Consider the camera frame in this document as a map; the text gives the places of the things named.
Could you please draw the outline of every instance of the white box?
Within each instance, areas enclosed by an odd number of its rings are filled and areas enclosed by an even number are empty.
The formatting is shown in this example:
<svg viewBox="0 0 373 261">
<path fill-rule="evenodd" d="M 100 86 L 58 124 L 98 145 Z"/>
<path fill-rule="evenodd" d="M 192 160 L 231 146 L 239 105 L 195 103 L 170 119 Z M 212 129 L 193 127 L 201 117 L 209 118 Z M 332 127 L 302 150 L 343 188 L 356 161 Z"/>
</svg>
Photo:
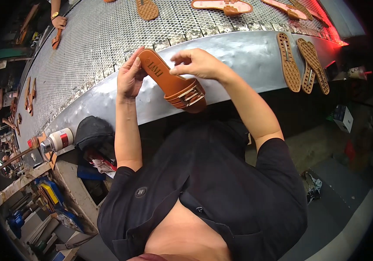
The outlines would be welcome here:
<svg viewBox="0 0 373 261">
<path fill-rule="evenodd" d="M 353 124 L 353 117 L 346 106 L 336 106 L 333 114 L 333 120 L 342 131 L 350 133 Z"/>
</svg>

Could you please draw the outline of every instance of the white bottle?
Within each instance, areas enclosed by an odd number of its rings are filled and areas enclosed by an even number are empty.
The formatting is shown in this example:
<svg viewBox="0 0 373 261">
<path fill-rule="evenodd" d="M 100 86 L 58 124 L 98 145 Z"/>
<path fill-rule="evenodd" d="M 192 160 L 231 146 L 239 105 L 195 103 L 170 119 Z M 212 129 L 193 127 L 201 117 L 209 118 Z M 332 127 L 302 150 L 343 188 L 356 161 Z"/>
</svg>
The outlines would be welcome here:
<svg viewBox="0 0 373 261">
<path fill-rule="evenodd" d="M 73 134 L 69 128 L 61 129 L 57 132 L 50 134 L 47 139 L 40 143 L 40 149 L 44 158 L 45 154 L 53 151 L 58 152 L 61 149 L 73 143 Z"/>
</svg>

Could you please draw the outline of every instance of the gold buckle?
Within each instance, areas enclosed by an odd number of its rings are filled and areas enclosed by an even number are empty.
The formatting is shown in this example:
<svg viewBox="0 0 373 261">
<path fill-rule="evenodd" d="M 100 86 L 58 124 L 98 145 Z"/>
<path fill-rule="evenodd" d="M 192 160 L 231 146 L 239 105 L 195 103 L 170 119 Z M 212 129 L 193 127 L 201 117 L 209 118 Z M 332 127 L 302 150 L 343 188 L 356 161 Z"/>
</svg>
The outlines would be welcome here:
<svg viewBox="0 0 373 261">
<path fill-rule="evenodd" d="M 186 96 L 187 94 L 189 93 L 193 93 L 191 96 L 187 97 L 187 98 L 184 98 L 184 96 Z M 195 96 L 198 96 L 197 99 L 195 99 L 193 102 L 191 102 L 191 99 Z M 181 100 L 181 102 L 186 106 L 191 106 L 193 105 L 195 102 L 201 100 L 202 98 L 204 98 L 204 94 L 202 93 L 202 91 L 197 88 L 197 86 L 195 85 L 194 87 L 192 87 L 191 89 L 189 89 L 188 91 L 184 92 L 183 94 L 179 95 L 178 98 Z"/>
</svg>

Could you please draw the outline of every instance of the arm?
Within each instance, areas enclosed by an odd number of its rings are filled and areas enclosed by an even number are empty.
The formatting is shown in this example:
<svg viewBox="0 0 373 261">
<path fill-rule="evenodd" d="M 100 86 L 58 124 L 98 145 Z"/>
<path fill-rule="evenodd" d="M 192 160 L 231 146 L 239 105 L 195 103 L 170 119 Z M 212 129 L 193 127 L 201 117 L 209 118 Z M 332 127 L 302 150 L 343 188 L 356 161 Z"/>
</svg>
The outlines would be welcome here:
<svg viewBox="0 0 373 261">
<path fill-rule="evenodd" d="M 60 11 L 60 0 L 51 0 L 50 3 L 52 5 L 52 11 L 50 13 L 50 17 L 52 17 L 52 15 L 55 12 L 59 12 Z"/>
<path fill-rule="evenodd" d="M 219 81 L 231 97 L 241 120 L 256 142 L 256 148 L 271 138 L 283 138 L 275 114 L 267 103 L 231 68 L 201 49 L 183 50 L 172 59 L 171 74 L 192 74 Z"/>
<path fill-rule="evenodd" d="M 284 139 L 278 119 L 269 105 L 240 76 L 231 72 L 221 76 L 219 81 L 252 134 L 257 150 L 268 139 Z"/>
<path fill-rule="evenodd" d="M 52 4 L 52 10 L 50 12 L 50 18 L 55 12 L 60 11 L 60 0 L 51 0 L 51 4 Z M 52 24 L 57 29 L 64 29 L 66 25 L 66 21 L 67 21 L 66 17 L 58 15 L 56 18 L 52 20 Z"/>
<path fill-rule="evenodd" d="M 117 166 L 137 171 L 143 165 L 135 100 L 117 95 L 115 101 L 115 158 Z"/>
<path fill-rule="evenodd" d="M 2 93 L 2 88 L 0 88 L 0 109 L 2 109 L 2 103 L 3 103 L 3 93 Z"/>
<path fill-rule="evenodd" d="M 134 171 L 143 165 L 135 106 L 135 98 L 146 76 L 137 58 L 143 49 L 137 49 L 118 71 L 115 100 L 115 159 L 118 167 L 126 166 Z"/>
</svg>

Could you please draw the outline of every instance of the gold watch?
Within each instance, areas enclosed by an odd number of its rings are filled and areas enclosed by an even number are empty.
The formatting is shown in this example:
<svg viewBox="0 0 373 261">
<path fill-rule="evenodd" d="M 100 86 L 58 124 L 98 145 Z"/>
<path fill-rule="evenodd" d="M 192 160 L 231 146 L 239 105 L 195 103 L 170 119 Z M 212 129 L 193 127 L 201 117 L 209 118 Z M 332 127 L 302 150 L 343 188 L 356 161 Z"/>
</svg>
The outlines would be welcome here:
<svg viewBox="0 0 373 261">
<path fill-rule="evenodd" d="M 58 15 L 59 15 L 58 12 L 54 12 L 53 15 L 52 15 L 52 17 L 51 17 L 50 19 L 53 20 L 53 19 L 56 18 Z"/>
</svg>

